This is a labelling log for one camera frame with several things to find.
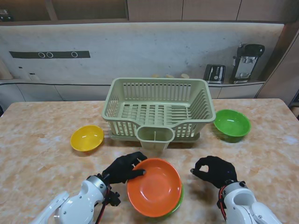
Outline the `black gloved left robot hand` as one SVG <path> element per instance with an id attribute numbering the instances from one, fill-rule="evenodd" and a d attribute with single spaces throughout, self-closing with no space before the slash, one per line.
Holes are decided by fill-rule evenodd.
<path id="1" fill-rule="evenodd" d="M 125 183 L 146 173 L 144 169 L 134 170 L 136 165 L 146 159 L 147 157 L 139 151 L 120 156 L 101 175 L 109 184 Z"/>

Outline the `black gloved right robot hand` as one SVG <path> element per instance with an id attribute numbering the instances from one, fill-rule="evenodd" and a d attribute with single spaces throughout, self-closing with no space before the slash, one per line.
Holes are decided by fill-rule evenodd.
<path id="1" fill-rule="evenodd" d="M 218 189 L 226 185 L 227 181 L 237 181 L 234 165 L 217 156 L 200 158 L 190 172 Z"/>

